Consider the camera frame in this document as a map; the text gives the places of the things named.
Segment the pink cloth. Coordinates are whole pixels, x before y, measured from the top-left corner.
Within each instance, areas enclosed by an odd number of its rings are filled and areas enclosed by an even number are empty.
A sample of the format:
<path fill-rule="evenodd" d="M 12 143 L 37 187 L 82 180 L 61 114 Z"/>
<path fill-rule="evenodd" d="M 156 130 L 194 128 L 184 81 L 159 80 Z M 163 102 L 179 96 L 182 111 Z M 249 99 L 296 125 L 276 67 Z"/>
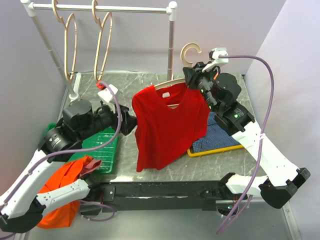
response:
<path fill-rule="evenodd" d="M 79 177 L 83 177 L 87 174 L 91 174 L 102 165 L 101 159 L 95 159 L 90 156 L 86 156 L 82 161 L 82 169 L 79 173 Z"/>

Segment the orange cloth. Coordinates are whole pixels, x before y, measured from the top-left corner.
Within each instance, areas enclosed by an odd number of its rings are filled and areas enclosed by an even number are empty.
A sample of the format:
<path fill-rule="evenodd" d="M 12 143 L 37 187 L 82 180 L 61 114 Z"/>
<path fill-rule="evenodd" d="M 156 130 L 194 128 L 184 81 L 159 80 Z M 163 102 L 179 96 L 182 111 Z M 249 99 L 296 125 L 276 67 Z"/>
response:
<path fill-rule="evenodd" d="M 63 166 L 49 178 L 38 193 L 40 202 L 46 205 L 43 217 L 37 224 L 39 228 L 70 227 L 79 210 L 79 200 L 84 199 L 90 191 L 78 172 L 66 172 L 67 169 Z"/>

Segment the green plastic tray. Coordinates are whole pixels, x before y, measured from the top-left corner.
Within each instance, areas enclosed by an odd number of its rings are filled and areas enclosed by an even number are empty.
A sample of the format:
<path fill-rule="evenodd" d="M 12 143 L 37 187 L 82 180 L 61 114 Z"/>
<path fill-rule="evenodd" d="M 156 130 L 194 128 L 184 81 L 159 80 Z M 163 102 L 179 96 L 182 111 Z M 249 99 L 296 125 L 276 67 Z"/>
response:
<path fill-rule="evenodd" d="M 84 149 L 88 149 L 102 145 L 105 142 L 109 141 L 114 136 L 114 133 L 115 131 L 111 127 L 106 128 L 104 131 L 99 132 L 84 140 L 82 143 L 82 147 Z M 98 172 L 101 174 L 109 174 L 112 172 L 113 165 L 115 162 L 117 142 L 118 137 L 116 137 L 108 145 L 98 150 L 74 153 L 68 160 L 68 162 L 64 164 L 63 168 L 67 169 L 67 173 L 70 171 L 74 171 L 80 174 L 80 171 L 83 167 L 83 159 L 86 156 L 90 156 L 93 159 L 102 160 L 101 166 L 94 172 Z"/>

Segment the blue checkered shirt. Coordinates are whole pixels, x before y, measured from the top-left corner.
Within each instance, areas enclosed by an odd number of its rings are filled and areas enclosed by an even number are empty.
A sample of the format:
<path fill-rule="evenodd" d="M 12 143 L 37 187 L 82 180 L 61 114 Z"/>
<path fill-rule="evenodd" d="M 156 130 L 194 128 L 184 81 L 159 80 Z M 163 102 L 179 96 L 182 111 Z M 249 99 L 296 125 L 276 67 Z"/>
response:
<path fill-rule="evenodd" d="M 210 112 L 207 118 L 206 134 L 192 144 L 194 153 L 218 150 L 227 147 L 239 146 L 240 143 L 229 136 L 214 119 L 216 113 Z"/>

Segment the white clothes rack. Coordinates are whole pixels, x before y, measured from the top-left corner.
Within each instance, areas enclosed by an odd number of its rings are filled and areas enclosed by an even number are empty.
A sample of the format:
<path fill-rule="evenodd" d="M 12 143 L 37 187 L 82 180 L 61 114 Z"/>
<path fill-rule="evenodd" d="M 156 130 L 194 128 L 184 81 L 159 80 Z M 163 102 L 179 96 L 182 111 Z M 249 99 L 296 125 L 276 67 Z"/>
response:
<path fill-rule="evenodd" d="M 83 11 L 91 12 L 94 22 L 99 26 L 99 37 L 96 48 L 95 63 L 94 63 L 94 77 L 96 81 L 99 81 L 102 78 L 105 64 L 108 58 L 108 51 L 110 47 L 110 41 L 112 36 L 112 27 L 113 27 L 113 17 L 112 13 L 146 13 L 146 14 L 166 14 L 169 19 L 169 37 L 168 37 L 168 57 L 167 57 L 167 79 L 171 80 L 173 76 L 173 49 L 174 49 L 174 31 L 175 31 L 175 22 L 177 18 L 177 8 L 178 4 L 175 1 L 168 3 L 168 6 L 165 8 L 159 7 L 133 7 L 133 6 L 107 6 L 107 5 L 98 5 L 96 0 L 93 0 L 90 5 L 79 5 L 79 4 L 59 4 L 57 0 L 52 0 L 51 3 L 42 4 L 34 3 L 30 0 L 22 0 L 20 2 L 24 9 L 26 10 L 28 16 L 32 19 L 40 37 L 42 38 L 43 43 L 45 44 L 49 55 L 51 56 L 61 78 L 65 81 L 67 92 L 69 93 L 68 97 L 71 101 L 79 99 L 79 85 L 81 74 L 76 73 L 76 59 L 77 59 L 77 21 L 73 13 L 67 18 L 67 21 L 64 21 L 63 17 L 58 15 L 58 11 Z M 63 26 L 63 44 L 64 52 L 63 59 L 61 61 L 58 57 L 57 52 L 55 51 L 52 43 L 49 40 L 49 37 L 45 33 L 44 28 L 41 25 L 40 20 L 38 19 L 36 10 L 51 10 L 56 17 L 57 21 Z M 97 72 L 98 60 L 99 60 L 99 50 L 101 45 L 101 37 L 103 29 L 105 27 L 106 20 L 110 20 L 109 25 L 109 35 L 107 47 L 105 50 L 104 60 L 101 66 L 100 72 Z M 68 29 L 70 26 L 70 21 L 74 23 L 74 52 L 72 59 L 71 70 L 68 71 Z"/>

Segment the red t shirt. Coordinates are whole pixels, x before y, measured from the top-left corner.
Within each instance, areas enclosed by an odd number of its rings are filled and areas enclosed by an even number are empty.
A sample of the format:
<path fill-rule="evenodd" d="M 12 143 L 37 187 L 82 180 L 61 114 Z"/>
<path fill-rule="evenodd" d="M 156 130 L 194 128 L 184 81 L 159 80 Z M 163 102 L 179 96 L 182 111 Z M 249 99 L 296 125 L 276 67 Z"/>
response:
<path fill-rule="evenodd" d="M 200 91 L 185 83 L 156 89 L 150 85 L 132 98 L 137 118 L 137 172 L 161 170 L 207 133 L 210 109 Z"/>

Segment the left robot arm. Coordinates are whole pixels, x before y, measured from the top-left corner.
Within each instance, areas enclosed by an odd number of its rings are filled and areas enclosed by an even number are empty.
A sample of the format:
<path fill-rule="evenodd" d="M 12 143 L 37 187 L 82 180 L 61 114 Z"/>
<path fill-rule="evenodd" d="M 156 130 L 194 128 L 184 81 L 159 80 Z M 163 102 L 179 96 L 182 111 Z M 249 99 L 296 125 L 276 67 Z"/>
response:
<path fill-rule="evenodd" d="M 112 111 L 102 104 L 93 111 L 86 99 L 78 99 L 62 111 L 62 117 L 40 142 L 38 149 L 21 173 L 0 198 L 0 228 L 22 234 L 36 227 L 54 210 L 77 200 L 94 201 L 100 194 L 99 184 L 91 176 L 82 176 L 66 186 L 41 193 L 48 179 L 75 153 L 92 152 L 99 147 L 83 148 L 83 141 L 111 127 L 113 138 L 128 135 L 137 118 L 120 104 Z"/>

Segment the black base bar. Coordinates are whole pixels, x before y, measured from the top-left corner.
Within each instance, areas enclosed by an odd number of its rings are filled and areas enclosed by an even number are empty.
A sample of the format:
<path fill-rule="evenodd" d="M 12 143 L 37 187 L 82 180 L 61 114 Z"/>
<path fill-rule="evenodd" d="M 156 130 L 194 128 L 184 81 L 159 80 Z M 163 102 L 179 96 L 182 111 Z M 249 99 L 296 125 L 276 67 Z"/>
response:
<path fill-rule="evenodd" d="M 116 211 L 216 211 L 217 205 L 232 204 L 240 196 L 218 180 L 104 182 L 86 200 L 102 202 Z"/>

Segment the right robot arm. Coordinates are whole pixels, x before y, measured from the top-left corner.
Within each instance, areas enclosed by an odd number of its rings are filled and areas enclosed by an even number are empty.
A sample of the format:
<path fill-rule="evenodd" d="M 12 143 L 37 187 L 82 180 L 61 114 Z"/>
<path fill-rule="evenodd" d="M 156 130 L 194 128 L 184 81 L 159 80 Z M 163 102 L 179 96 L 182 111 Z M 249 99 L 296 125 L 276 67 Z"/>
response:
<path fill-rule="evenodd" d="M 271 207 L 282 208 L 311 176 L 305 167 L 290 162 L 277 147 L 261 133 L 261 128 L 250 111 L 237 100 L 242 91 L 230 73 L 210 70 L 203 62 L 182 69 L 186 85 L 198 90 L 209 109 L 215 112 L 217 125 L 240 143 L 262 167 L 265 176 L 242 176 L 234 172 L 219 182 L 219 195 L 228 200 L 235 194 L 246 194 L 262 199 Z"/>

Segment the wooden hanger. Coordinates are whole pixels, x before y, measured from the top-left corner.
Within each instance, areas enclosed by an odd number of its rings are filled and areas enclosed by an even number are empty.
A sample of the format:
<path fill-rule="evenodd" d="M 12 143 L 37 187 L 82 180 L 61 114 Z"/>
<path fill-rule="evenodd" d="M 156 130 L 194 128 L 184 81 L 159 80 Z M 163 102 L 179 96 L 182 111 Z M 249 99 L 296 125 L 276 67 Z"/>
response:
<path fill-rule="evenodd" d="M 98 25 L 98 28 L 99 28 L 98 39 L 96 44 L 93 76 L 95 81 L 98 83 L 103 78 L 105 67 L 108 61 L 109 49 L 111 45 L 111 38 L 112 38 L 112 32 L 113 32 L 113 14 L 112 12 L 109 11 L 104 15 L 103 20 L 101 20 L 97 16 L 97 11 L 98 11 L 97 6 L 98 6 L 98 1 L 93 0 L 91 2 L 91 13 L 92 13 L 94 22 Z M 105 35 L 105 33 L 108 33 L 107 42 L 106 44 L 103 44 L 103 36 Z"/>
<path fill-rule="evenodd" d="M 57 21 L 62 24 L 64 32 L 64 76 L 68 83 L 71 83 L 76 75 L 76 60 L 77 60 L 77 49 L 78 49 L 78 27 L 76 16 L 71 13 L 66 20 L 58 14 L 58 1 L 52 0 L 52 10 Z M 74 30 L 74 43 L 70 42 L 70 30 Z"/>
<path fill-rule="evenodd" d="M 201 47 L 195 43 L 195 42 L 190 42 L 190 43 L 187 43 L 180 51 L 180 60 L 182 61 L 183 65 L 185 67 L 192 67 L 193 66 L 193 63 L 192 62 L 189 62 L 186 58 L 186 53 L 188 50 L 190 49 L 195 49 L 196 52 L 198 54 L 200 54 L 202 52 L 202 49 Z M 172 86 L 175 86 L 175 85 L 182 85 L 184 84 L 185 86 L 185 91 L 184 91 L 184 96 L 186 95 L 186 93 L 188 92 L 188 87 L 186 85 L 186 81 L 184 78 L 177 78 L 177 79 L 171 79 L 171 80 L 167 80 L 165 82 L 162 82 L 162 83 L 159 83 L 157 85 L 154 85 L 154 89 L 155 90 L 159 90 L 159 89 L 163 89 L 163 88 L 169 88 L 169 87 L 172 87 Z"/>

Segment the yellow plastic tray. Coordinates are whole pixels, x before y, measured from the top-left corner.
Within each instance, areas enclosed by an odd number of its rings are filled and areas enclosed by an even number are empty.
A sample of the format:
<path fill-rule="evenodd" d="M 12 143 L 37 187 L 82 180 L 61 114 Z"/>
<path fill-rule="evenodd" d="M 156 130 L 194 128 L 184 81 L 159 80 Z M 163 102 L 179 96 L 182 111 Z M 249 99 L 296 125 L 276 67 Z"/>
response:
<path fill-rule="evenodd" d="M 212 149 L 208 151 L 201 151 L 201 152 L 193 152 L 192 148 L 190 147 L 187 150 L 187 155 L 191 158 L 195 157 L 202 157 L 202 156 L 207 156 L 211 154 L 218 154 L 218 153 L 224 153 L 224 152 L 229 152 L 229 151 L 234 151 L 234 150 L 240 150 L 243 149 L 244 147 L 240 145 L 235 145 L 235 146 L 228 146 L 228 147 L 223 147 L 223 148 L 217 148 L 217 149 Z"/>

